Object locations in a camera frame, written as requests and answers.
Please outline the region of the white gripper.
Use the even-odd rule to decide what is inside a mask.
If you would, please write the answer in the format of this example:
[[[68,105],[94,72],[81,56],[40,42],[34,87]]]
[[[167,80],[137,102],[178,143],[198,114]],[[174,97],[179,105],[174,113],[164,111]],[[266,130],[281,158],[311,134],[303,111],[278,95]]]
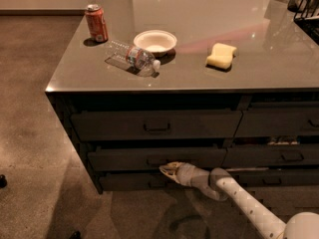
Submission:
[[[177,184],[198,189],[209,187],[210,172],[190,163],[170,162],[159,167],[159,171]]]

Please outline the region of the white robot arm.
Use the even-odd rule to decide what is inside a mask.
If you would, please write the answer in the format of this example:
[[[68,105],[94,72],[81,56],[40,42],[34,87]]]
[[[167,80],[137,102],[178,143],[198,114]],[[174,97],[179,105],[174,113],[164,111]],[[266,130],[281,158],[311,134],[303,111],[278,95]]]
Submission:
[[[207,171],[190,163],[174,161],[161,165],[159,170],[176,183],[195,187],[215,201],[230,198],[263,239],[319,239],[318,214],[301,212],[285,223],[242,188],[225,169]]]

